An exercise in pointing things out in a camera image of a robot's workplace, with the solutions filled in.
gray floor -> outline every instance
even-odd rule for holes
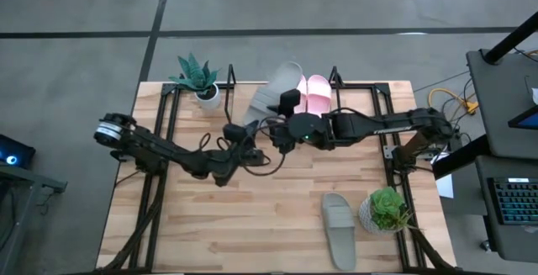
[[[149,31],[159,0],[0,0],[0,33]],[[538,0],[168,0],[161,30],[296,28],[434,28],[516,26]],[[283,61],[306,75],[410,80],[415,89],[467,69],[465,53],[491,47],[506,34],[354,35],[160,38],[148,80],[179,73],[177,55],[194,52],[213,67],[233,63],[240,80],[264,80]],[[35,211],[18,273],[91,270],[97,258],[117,163],[92,132],[106,112],[131,110],[147,38],[0,40],[0,134],[36,147],[34,169],[66,179],[68,189]],[[538,47],[532,36],[521,49]],[[468,74],[435,87],[459,93]],[[417,92],[427,105],[433,87]],[[439,108],[447,99],[435,96]],[[447,109],[448,116],[455,105]],[[461,122],[483,133],[480,113]],[[460,267],[535,274],[535,264],[506,262],[477,248],[479,216],[446,214]]]

blue light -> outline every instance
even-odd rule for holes
[[[17,157],[16,156],[8,156],[8,158],[6,158],[6,162],[8,165],[14,165],[17,163]]]

yellow cable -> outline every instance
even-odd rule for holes
[[[428,94],[428,106],[431,108],[432,107],[432,98],[433,98],[433,95],[434,93],[436,92],[443,92],[443,93],[446,93],[446,94],[449,94],[450,96],[452,96],[455,100],[458,100],[459,103],[460,103],[460,107],[458,107],[458,109],[456,109],[456,112],[454,112],[454,114],[452,115],[452,119],[454,119],[454,117],[456,116],[456,113],[457,111],[461,108],[461,107],[464,107],[466,110],[467,110],[467,113],[469,114],[475,114],[477,108],[478,108],[478,102],[469,102],[468,99],[469,98],[472,98],[473,96],[475,96],[475,93],[471,94],[468,98],[467,98],[467,101],[463,100],[463,98],[460,98],[458,95],[456,95],[454,92],[448,90],[448,89],[444,89],[444,88],[435,88],[435,89],[431,89],[430,91],[430,94]]]
[[[448,89],[444,89],[444,88],[435,88],[435,89],[431,89],[430,91],[430,94],[428,94],[428,106],[431,108],[432,105],[431,105],[431,99],[433,98],[433,95],[434,93],[436,92],[443,92],[443,93],[446,93],[446,94],[449,94],[450,96],[452,96],[454,99],[458,99],[460,101],[460,103],[462,104],[465,104],[465,102],[463,101],[463,99],[461,99],[459,96],[457,96],[454,92],[448,90]]]

potted plant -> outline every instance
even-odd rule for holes
[[[394,234],[409,227],[411,213],[404,199],[392,187],[379,189],[365,199],[359,208],[359,220],[370,233]]]
[[[209,71],[209,61],[206,61],[203,68],[200,68],[192,53],[189,53],[188,61],[180,56],[177,58],[183,73],[179,77],[169,78],[179,84],[181,89],[194,92],[194,96],[202,108],[217,108],[220,104],[220,94],[215,80],[219,70]]]

gray slipper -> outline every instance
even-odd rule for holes
[[[275,76],[264,87],[259,87],[254,93],[251,105],[246,110],[243,124],[250,124],[255,120],[262,120],[267,116],[277,114],[267,108],[280,103],[280,95],[288,90],[295,89],[301,81],[303,68],[293,61],[281,64]]]
[[[355,270],[355,221],[350,205],[341,195],[327,193],[321,206],[333,264],[342,271]]]

